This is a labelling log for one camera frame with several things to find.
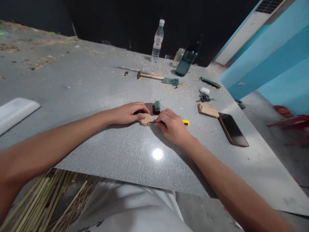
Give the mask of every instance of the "table surface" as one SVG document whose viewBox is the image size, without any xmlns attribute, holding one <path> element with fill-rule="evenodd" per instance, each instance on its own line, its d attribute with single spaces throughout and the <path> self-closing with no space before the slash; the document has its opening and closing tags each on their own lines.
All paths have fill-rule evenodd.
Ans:
<svg viewBox="0 0 309 232">
<path fill-rule="evenodd" d="M 309 199 L 224 86 L 218 91 L 198 80 L 202 76 L 219 82 L 219 75 L 211 67 L 192 66 L 185 77 L 179 78 L 180 83 L 186 81 L 187 84 L 174 89 L 159 80 L 137 80 L 134 72 L 123 76 L 124 70 L 114 68 L 117 65 L 147 67 L 155 73 L 176 78 L 170 60 L 160 58 L 154 64 L 149 62 L 149 56 L 103 44 L 80 40 L 70 44 L 25 46 L 17 52 L 0 51 L 0 55 L 0 75 L 5 78 L 0 81 L 0 105 L 16 97 L 31 99 L 41 105 L 39 110 L 0 137 L 0 150 L 100 110 L 129 102 L 154 103 L 159 100 L 162 110 L 170 108 L 189 120 L 189 132 L 274 209 L 309 216 Z M 32 71 L 26 67 L 42 57 L 50 59 L 48 56 L 56 58 L 43 68 Z M 217 100 L 210 103 L 219 112 L 233 116 L 249 147 L 231 145 L 216 118 L 198 113 L 195 101 L 201 87 L 210 89 L 209 95 Z M 201 172 L 183 150 L 166 140 L 158 128 L 143 127 L 139 123 L 108 126 L 84 141 L 56 167 L 213 196 Z"/>
</svg>

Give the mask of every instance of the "left hand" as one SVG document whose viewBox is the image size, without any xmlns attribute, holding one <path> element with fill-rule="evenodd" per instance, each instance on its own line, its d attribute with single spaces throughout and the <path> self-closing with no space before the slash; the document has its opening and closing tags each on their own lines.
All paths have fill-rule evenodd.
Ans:
<svg viewBox="0 0 309 232">
<path fill-rule="evenodd" d="M 143 102 L 131 102 L 123 106 L 107 110 L 106 113 L 110 115 L 110 124 L 128 124 L 145 118 L 145 115 L 143 114 L 133 115 L 138 110 L 143 110 L 145 113 L 150 113 Z"/>
</svg>

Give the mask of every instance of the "hand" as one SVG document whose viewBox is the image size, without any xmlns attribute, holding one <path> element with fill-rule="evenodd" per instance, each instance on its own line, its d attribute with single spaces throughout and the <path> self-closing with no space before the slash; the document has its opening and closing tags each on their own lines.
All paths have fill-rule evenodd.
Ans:
<svg viewBox="0 0 309 232">
<path fill-rule="evenodd" d="M 154 125 L 160 128 L 163 135 L 169 141 L 180 147 L 184 146 L 192 138 L 182 119 L 170 109 L 161 111 Z"/>
<path fill-rule="evenodd" d="M 143 110 L 145 113 L 150 113 L 143 102 L 131 102 L 111 110 L 106 113 L 110 116 L 110 124 L 128 124 L 136 120 L 144 119 L 145 115 L 136 114 L 136 111 Z"/>
</svg>

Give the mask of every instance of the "right hand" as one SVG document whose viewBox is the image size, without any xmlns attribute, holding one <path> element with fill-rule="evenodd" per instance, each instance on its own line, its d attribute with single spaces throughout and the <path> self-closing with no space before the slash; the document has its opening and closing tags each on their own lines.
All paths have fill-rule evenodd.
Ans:
<svg viewBox="0 0 309 232">
<path fill-rule="evenodd" d="M 161 111 L 154 125 L 160 128 L 169 141 L 180 147 L 192 138 L 182 119 L 170 109 Z"/>
</svg>

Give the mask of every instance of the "wooden block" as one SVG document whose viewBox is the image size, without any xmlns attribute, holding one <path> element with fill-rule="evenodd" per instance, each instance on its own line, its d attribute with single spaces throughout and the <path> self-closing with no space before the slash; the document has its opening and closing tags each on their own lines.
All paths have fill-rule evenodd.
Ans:
<svg viewBox="0 0 309 232">
<path fill-rule="evenodd" d="M 219 117 L 218 110 L 211 105 L 206 105 L 206 104 L 200 103 L 200 104 L 197 105 L 197 107 L 199 108 L 200 113 L 203 113 L 203 114 L 206 114 L 208 116 L 215 117 L 215 118 Z"/>
</svg>

